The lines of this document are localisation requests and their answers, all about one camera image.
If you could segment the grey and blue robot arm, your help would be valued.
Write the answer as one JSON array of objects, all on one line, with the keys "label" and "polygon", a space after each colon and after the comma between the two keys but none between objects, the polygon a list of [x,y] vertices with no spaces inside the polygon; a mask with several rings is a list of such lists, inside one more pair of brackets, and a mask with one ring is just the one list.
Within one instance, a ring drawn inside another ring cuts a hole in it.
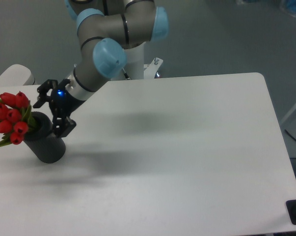
[{"label": "grey and blue robot arm", "polygon": [[49,104],[59,138],[76,126],[71,113],[126,66],[127,49],[169,33],[167,11],[152,0],[67,0],[65,6],[76,21],[82,60],[61,82],[40,85],[34,105]]}]

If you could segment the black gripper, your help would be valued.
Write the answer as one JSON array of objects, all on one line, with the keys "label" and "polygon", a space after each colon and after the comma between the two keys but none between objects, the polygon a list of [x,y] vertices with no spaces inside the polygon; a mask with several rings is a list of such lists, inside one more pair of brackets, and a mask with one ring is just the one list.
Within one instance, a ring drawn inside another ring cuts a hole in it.
[{"label": "black gripper", "polygon": [[33,108],[41,108],[45,103],[49,104],[53,114],[53,133],[58,138],[67,137],[77,126],[77,123],[70,118],[70,115],[84,101],[74,98],[67,88],[70,81],[46,80],[37,88],[37,101]]}]

